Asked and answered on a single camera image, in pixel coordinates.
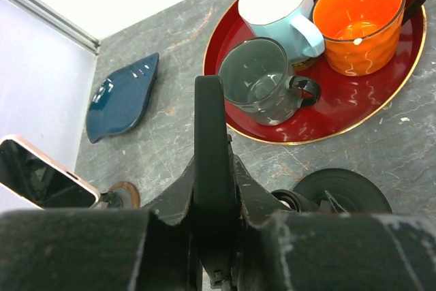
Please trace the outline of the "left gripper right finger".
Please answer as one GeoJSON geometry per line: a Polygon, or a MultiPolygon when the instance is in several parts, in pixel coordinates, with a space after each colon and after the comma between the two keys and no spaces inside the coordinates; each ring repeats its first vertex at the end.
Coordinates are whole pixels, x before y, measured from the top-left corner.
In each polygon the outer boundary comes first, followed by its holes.
{"type": "Polygon", "coordinates": [[[435,227],[421,217],[286,211],[234,158],[245,222],[239,290],[434,290],[435,227]]]}

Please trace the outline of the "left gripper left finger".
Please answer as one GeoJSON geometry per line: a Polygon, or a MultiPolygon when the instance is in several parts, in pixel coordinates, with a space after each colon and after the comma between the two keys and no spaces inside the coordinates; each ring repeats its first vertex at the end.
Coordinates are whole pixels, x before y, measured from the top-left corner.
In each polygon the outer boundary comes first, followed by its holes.
{"type": "Polygon", "coordinates": [[[189,227],[194,164],[141,209],[1,215],[2,290],[200,290],[189,227]]]}

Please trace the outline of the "black phone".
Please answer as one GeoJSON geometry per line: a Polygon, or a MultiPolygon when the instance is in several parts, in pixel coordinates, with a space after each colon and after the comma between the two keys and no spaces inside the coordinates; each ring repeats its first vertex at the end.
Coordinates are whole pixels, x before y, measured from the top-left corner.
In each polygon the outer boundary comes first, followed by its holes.
{"type": "Polygon", "coordinates": [[[230,170],[223,87],[216,75],[195,79],[193,229],[211,286],[231,281],[238,223],[230,170]]]}

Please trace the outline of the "black round-base phone stand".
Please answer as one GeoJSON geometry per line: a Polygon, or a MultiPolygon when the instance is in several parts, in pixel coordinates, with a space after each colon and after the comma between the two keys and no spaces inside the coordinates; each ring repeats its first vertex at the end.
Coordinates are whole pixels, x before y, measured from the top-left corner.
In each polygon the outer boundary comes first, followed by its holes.
{"type": "Polygon", "coordinates": [[[292,190],[272,195],[298,213],[391,213],[385,195],[370,180],[342,168],[326,168],[307,175],[292,190]]]}

